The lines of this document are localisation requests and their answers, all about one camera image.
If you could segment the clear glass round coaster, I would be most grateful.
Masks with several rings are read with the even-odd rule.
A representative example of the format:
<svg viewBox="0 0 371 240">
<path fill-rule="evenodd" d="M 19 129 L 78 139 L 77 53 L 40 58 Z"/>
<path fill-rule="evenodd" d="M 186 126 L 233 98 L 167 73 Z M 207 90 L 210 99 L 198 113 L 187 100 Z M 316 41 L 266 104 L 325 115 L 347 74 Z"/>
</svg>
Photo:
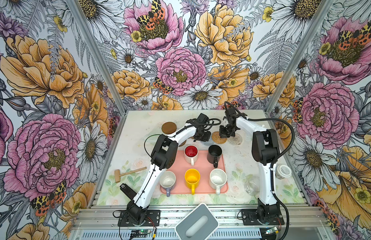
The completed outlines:
<svg viewBox="0 0 371 240">
<path fill-rule="evenodd" d="M 242 136 L 240 134 L 235 134 L 234 137 L 230 137 L 227 139 L 228 143 L 233 145 L 233 146 L 239 146 L 242 144 L 243 142 L 243 139 L 242 139 Z"/>
</svg>

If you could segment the woven wicker round coaster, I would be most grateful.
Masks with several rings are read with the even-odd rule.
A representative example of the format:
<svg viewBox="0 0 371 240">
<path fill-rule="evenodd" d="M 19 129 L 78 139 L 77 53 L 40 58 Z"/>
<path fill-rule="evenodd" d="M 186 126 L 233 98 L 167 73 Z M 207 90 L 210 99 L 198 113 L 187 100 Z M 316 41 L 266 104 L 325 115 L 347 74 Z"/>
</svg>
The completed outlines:
<svg viewBox="0 0 371 240">
<path fill-rule="evenodd" d="M 212 139 L 212 141 L 213 141 L 214 143 L 219 144 L 219 145 L 224 144 L 224 143 L 226 143 L 226 141 L 227 141 L 227 138 L 222 138 L 222 137 L 220 137 L 218 131 L 212 133 L 212 135 L 211 135 L 211 139 Z"/>
</svg>

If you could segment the black mug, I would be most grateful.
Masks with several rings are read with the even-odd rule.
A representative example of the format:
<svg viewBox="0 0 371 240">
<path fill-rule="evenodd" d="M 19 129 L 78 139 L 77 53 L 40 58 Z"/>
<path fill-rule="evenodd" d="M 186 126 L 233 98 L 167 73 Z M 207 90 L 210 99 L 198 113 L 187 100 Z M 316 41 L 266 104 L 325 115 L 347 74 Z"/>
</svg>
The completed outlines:
<svg viewBox="0 0 371 240">
<path fill-rule="evenodd" d="M 215 169 L 217 169 L 221 155 L 221 147 L 219 147 L 218 145 L 211 145 L 208 148 L 207 161 L 212 164 Z"/>
</svg>

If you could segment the matte brown round coaster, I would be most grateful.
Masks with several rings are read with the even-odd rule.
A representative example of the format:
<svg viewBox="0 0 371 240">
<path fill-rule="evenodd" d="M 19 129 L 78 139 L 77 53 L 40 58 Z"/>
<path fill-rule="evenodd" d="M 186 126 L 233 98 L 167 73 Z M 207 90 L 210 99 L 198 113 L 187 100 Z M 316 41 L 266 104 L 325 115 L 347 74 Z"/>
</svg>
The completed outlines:
<svg viewBox="0 0 371 240">
<path fill-rule="evenodd" d="M 177 131 L 177 125 L 174 122 L 166 122 L 162 125 L 161 129 L 164 134 L 170 135 Z"/>
</svg>

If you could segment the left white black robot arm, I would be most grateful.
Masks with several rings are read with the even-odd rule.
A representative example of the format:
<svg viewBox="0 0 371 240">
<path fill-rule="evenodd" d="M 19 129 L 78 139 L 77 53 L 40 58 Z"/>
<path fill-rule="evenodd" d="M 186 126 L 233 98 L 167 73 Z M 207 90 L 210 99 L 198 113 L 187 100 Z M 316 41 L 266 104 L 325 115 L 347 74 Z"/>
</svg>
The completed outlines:
<svg viewBox="0 0 371 240">
<path fill-rule="evenodd" d="M 160 177 L 175 162 L 179 144 L 189 138 L 195 141 L 207 142 L 211 136 L 209 131 L 213 126 L 219 126 L 221 120 L 208 118 L 205 114 L 200 114 L 195 119 L 187 120 L 185 125 L 178 131 L 168 136 L 158 135 L 156 144 L 149 154 L 151 165 L 148 176 L 138 192 L 133 191 L 127 184 L 121 184 L 121 191 L 130 199 L 125 211 L 119 216 L 118 226 L 122 226 L 122 221 L 129 224 L 141 226 L 148 218 L 147 212 L 152 195 Z"/>
</svg>

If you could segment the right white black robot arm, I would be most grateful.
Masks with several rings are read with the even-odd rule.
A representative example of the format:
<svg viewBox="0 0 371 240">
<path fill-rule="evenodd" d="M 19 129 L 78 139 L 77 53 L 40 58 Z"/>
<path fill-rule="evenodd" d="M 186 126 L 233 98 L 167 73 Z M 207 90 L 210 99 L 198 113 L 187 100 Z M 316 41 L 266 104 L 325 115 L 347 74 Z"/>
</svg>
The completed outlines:
<svg viewBox="0 0 371 240">
<path fill-rule="evenodd" d="M 234 137 L 237 130 L 243 130 L 247 134 L 252 135 L 251 154 L 255 162 L 257 162 L 260 179 L 257 209 L 254 212 L 256 219 L 264 225 L 271 223 L 273 220 L 282 223 L 284 219 L 281 214 L 281 208 L 283 208 L 285 211 L 285 225 L 288 227 L 288 209 L 276 196 L 275 172 L 278 159 L 292 147 L 295 135 L 294 133 L 291 134 L 291 142 L 285 150 L 280 151 L 277 131 L 262 127 L 258 123 L 272 121 L 280 122 L 291 130 L 293 127 L 287 121 L 277 118 L 251 119 L 229 102 L 224 103 L 224 112 L 227 125 L 219 127 L 219 136 L 221 138 Z"/>
</svg>

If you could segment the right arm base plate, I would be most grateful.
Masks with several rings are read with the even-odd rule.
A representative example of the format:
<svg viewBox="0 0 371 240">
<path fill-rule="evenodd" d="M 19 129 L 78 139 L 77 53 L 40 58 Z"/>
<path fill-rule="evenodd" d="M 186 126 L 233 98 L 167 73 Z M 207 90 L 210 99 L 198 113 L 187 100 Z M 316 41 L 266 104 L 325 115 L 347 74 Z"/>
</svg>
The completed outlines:
<svg viewBox="0 0 371 240">
<path fill-rule="evenodd" d="M 283 226 L 285 225 L 283 216 L 279 211 L 276 214 L 259 213 L 256 209 L 240 210 L 242 222 L 245 226 Z"/>
</svg>

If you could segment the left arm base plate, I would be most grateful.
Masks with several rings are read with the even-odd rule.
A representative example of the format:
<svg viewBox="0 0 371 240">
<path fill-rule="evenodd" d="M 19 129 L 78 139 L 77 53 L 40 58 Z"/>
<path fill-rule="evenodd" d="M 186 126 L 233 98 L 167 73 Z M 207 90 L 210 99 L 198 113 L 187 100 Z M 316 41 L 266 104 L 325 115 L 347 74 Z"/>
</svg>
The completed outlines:
<svg viewBox="0 0 371 240">
<path fill-rule="evenodd" d="M 124 210 L 118 217 L 118 227 L 158 227 L 160 216 L 160 210 L 146 210 L 139 213 Z"/>
</svg>

